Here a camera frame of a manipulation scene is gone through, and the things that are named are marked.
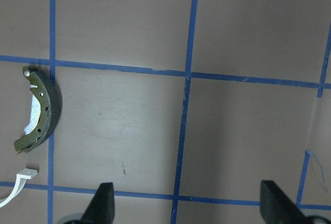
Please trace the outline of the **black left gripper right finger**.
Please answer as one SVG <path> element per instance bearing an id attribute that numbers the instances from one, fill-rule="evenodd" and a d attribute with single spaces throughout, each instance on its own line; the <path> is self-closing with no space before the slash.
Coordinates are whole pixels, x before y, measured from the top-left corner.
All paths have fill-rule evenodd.
<path id="1" fill-rule="evenodd" d="M 260 214 L 265 223 L 305 223 L 305 215 L 274 181 L 260 183 Z"/>

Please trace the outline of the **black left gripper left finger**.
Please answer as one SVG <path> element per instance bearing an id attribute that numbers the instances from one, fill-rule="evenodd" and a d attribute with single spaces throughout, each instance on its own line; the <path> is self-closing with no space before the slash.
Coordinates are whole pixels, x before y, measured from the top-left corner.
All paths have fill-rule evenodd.
<path id="1" fill-rule="evenodd" d="M 113 183 L 102 183 L 84 212 L 82 223 L 112 224 L 115 217 Z"/>

